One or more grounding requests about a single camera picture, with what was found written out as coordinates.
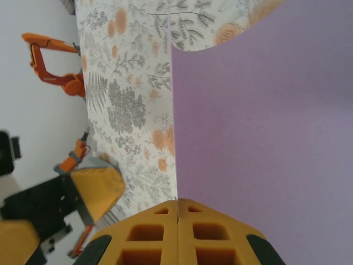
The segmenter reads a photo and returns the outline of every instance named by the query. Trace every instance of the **yellow plastic part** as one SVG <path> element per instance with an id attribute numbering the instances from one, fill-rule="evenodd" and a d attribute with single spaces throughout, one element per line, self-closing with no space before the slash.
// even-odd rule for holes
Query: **yellow plastic part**
<path id="1" fill-rule="evenodd" d="M 30 222 L 0 221 L 1 265 L 25 265 L 39 243 L 39 237 Z"/>
<path id="2" fill-rule="evenodd" d="M 98 232 L 112 240 L 99 265 L 178 265 L 178 202 L 171 200 Z"/>
<path id="3" fill-rule="evenodd" d="M 124 180 L 113 167 L 82 169 L 70 175 L 94 223 L 114 206 L 125 191 Z"/>
<path id="4" fill-rule="evenodd" d="M 179 199 L 179 264 L 261 265 L 246 236 L 251 226 L 188 199 Z"/>
<path id="5" fill-rule="evenodd" d="M 249 234 L 266 239 L 249 225 L 179 199 L 112 225 L 92 240 L 112 237 L 99 265 L 261 265 Z"/>

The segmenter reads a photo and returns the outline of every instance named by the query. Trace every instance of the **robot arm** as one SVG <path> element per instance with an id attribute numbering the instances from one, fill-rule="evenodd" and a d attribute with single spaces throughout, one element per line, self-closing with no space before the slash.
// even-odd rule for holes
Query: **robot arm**
<path id="1" fill-rule="evenodd" d="M 89 134 L 89 127 L 87 127 L 83 136 L 80 139 L 77 139 L 75 149 L 68 154 L 68 158 L 66 158 L 61 164 L 56 165 L 54 167 L 54 171 L 56 173 L 66 174 L 70 171 L 75 170 L 78 167 L 82 159 L 87 154 L 86 142 L 87 142 L 88 134 Z"/>
<path id="2" fill-rule="evenodd" d="M 28 43 L 31 55 L 31 67 L 38 77 L 46 83 L 61 86 L 66 94 L 70 96 L 85 96 L 83 85 L 83 75 L 81 73 L 68 73 L 62 77 L 55 76 L 46 70 L 42 53 L 40 49 L 49 49 L 57 51 L 66 51 L 77 53 L 77 48 L 66 45 L 64 41 L 52 39 L 33 33 L 25 33 L 22 38 Z"/>

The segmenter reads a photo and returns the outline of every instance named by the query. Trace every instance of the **gray leaf print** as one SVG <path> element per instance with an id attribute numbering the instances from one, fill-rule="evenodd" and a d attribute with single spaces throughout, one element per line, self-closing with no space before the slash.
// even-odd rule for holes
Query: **gray leaf print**
<path id="1" fill-rule="evenodd" d="M 172 38 L 173 39 L 178 39 L 179 37 L 180 37 L 180 33 L 177 31 L 177 30 L 173 30 L 172 32 L 171 32 L 171 34 L 172 34 Z"/>
<path id="2" fill-rule="evenodd" d="M 107 136 L 107 133 L 103 130 L 103 128 L 98 126 L 97 121 L 92 120 L 92 126 L 90 125 L 90 128 L 93 128 L 96 136 L 99 136 L 102 140 L 111 144 L 111 137 Z"/>
<path id="3" fill-rule="evenodd" d="M 119 217 L 120 220 L 126 218 L 126 214 L 124 212 L 124 209 L 121 207 L 121 205 L 119 204 L 114 205 L 113 211 L 116 211 L 118 213 L 117 216 Z"/>
<path id="4" fill-rule="evenodd" d="M 92 151 L 97 151 L 98 148 L 98 143 L 95 137 L 96 134 L 96 130 L 94 127 L 94 124 L 92 123 L 91 119 L 88 119 L 88 123 L 89 123 L 89 136 L 88 136 L 88 142 L 90 142 L 90 148 L 92 149 Z"/>
<path id="5" fill-rule="evenodd" d="M 99 13 L 96 8 L 87 15 L 87 25 L 90 25 L 92 30 L 102 27 L 106 22 L 108 18 L 104 11 Z"/>
<path id="6" fill-rule="evenodd" d="M 132 136 L 120 136 L 118 138 L 115 138 L 115 142 L 117 143 L 119 148 L 124 148 L 127 155 L 138 155 L 142 151 L 141 144 L 136 144 L 135 138 Z"/>
<path id="7" fill-rule="evenodd" d="M 146 4 L 143 4 L 140 8 L 138 8 L 133 3 L 129 3 L 129 11 L 131 12 L 134 19 L 146 16 L 145 6 Z"/>
<path id="8" fill-rule="evenodd" d="M 169 176 L 160 172 L 156 166 L 145 167 L 140 164 L 136 166 L 136 171 L 131 173 L 134 178 L 143 181 L 140 186 L 145 186 L 144 190 L 148 192 L 153 203 L 158 204 L 161 198 L 172 198 Z"/>
<path id="9" fill-rule="evenodd" d="M 111 73 L 111 76 L 113 76 L 114 73 L 118 73 L 120 76 L 122 76 L 119 67 L 122 67 L 125 69 L 126 72 L 129 71 L 129 67 L 130 69 L 135 69 L 135 65 L 138 65 L 139 67 L 143 67 L 145 65 L 145 57 L 140 55 L 137 56 L 137 54 L 134 54 L 130 59 L 127 59 L 127 52 L 124 53 L 124 58 L 122 59 L 122 57 L 119 56 L 119 58 L 117 59 L 115 68 L 113 70 L 113 72 Z"/>
<path id="10" fill-rule="evenodd" d="M 109 99 L 112 107 L 108 108 L 111 127 L 117 133 L 132 133 L 133 127 L 141 129 L 146 123 L 146 106 L 142 96 L 135 96 L 131 87 L 121 89 L 116 79 L 109 84 Z"/>
<path id="11" fill-rule="evenodd" d="M 167 3 L 164 0 L 159 1 L 156 11 L 161 12 L 164 10 L 165 7 L 167 7 Z"/>
<path id="12" fill-rule="evenodd" d="M 212 0 L 197 0 L 195 4 L 195 8 L 210 7 L 211 4 L 212 4 Z"/>
<path id="13" fill-rule="evenodd" d="M 153 87 L 153 88 L 158 88 L 161 89 L 162 87 L 165 87 L 169 90 L 172 90 L 170 88 L 170 67 L 169 63 L 166 62 L 164 64 L 158 64 L 154 70 L 156 71 L 152 75 L 147 75 L 148 78 L 148 83 Z"/>
<path id="14" fill-rule="evenodd" d="M 158 33 L 158 36 L 161 38 L 162 37 L 162 21 L 158 16 L 154 17 L 154 27 L 156 28 L 156 32 Z"/>
<path id="15" fill-rule="evenodd" d="M 126 205 L 126 207 L 130 208 L 131 201 L 135 197 L 135 194 L 134 194 L 135 185 L 133 183 L 133 179 L 128 175 L 125 176 L 124 181 L 125 181 L 125 191 L 123 196 L 121 197 L 121 200 L 122 200 L 122 203 Z"/>
<path id="16" fill-rule="evenodd" d="M 111 61 L 110 50 L 108 49 L 108 46 L 106 43 L 104 43 L 103 51 L 104 51 L 106 58 L 108 59 L 108 62 L 110 62 Z"/>
<path id="17" fill-rule="evenodd" d="M 89 73 L 85 82 L 87 105 L 92 111 L 103 113 L 108 80 L 98 73 Z"/>
<path id="18" fill-rule="evenodd" d="M 197 15 L 197 20 L 199 21 L 200 25 L 204 28 L 207 28 L 210 24 L 215 22 L 215 15 L 210 14 L 203 9 L 200 10 L 200 13 Z"/>
<path id="19" fill-rule="evenodd" d="M 164 49 L 164 53 L 168 54 L 169 43 L 168 43 L 168 35 L 167 34 L 165 34 L 163 37 L 163 49 Z"/>
<path id="20" fill-rule="evenodd" d="M 189 6 L 186 2 L 186 0 L 179 0 L 177 2 L 177 4 L 175 6 L 172 6 L 172 7 L 177 7 L 179 10 L 185 10 L 187 9 Z"/>

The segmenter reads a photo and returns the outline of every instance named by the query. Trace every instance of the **purple surface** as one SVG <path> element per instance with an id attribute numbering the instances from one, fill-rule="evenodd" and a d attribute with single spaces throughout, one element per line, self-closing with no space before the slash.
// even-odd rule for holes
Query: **purple surface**
<path id="1" fill-rule="evenodd" d="M 353 3 L 292 0 L 173 53 L 179 197 L 260 229 L 287 264 L 353 261 Z"/>

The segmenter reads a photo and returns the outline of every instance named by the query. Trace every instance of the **floral fabric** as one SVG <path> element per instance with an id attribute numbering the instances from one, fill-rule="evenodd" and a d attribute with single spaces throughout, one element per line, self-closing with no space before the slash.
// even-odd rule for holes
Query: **floral fabric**
<path id="1" fill-rule="evenodd" d="M 170 43 L 186 51 L 219 45 L 281 3 L 76 1 L 93 152 L 126 182 L 108 220 L 177 197 Z"/>

